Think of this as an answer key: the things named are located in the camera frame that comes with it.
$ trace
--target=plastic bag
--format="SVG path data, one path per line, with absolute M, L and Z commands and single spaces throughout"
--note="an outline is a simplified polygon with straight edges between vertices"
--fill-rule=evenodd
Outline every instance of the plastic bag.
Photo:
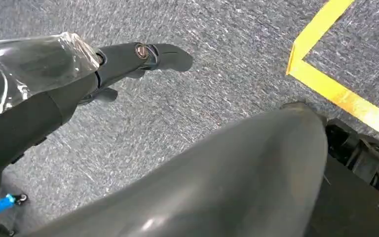
M 77 34 L 0 40 L 0 114 L 98 67 L 94 50 Z

